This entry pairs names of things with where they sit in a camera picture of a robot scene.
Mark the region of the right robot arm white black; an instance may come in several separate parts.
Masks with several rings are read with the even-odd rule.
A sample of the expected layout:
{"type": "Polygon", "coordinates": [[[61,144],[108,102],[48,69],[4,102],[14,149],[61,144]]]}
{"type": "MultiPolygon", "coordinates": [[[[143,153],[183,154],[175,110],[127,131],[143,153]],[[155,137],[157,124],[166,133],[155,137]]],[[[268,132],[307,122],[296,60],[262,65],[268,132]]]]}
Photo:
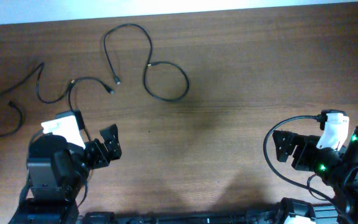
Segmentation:
{"type": "Polygon", "coordinates": [[[335,203],[358,223],[358,126],[346,148],[336,151],[319,149],[318,136],[303,136],[289,131],[274,131],[273,141],[278,161],[293,156],[295,170],[314,172],[324,184],[332,187],[335,203]]]}

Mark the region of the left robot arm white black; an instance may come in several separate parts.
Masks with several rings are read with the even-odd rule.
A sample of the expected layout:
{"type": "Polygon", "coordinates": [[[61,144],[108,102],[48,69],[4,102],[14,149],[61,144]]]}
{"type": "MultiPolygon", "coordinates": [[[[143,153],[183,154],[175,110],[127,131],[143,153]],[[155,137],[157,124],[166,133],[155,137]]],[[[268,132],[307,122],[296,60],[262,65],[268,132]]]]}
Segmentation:
{"type": "Polygon", "coordinates": [[[76,198],[87,188],[91,170],[107,167],[122,155],[115,124],[84,147],[63,136],[43,134],[29,144],[27,179],[11,223],[75,223],[76,198]]]}

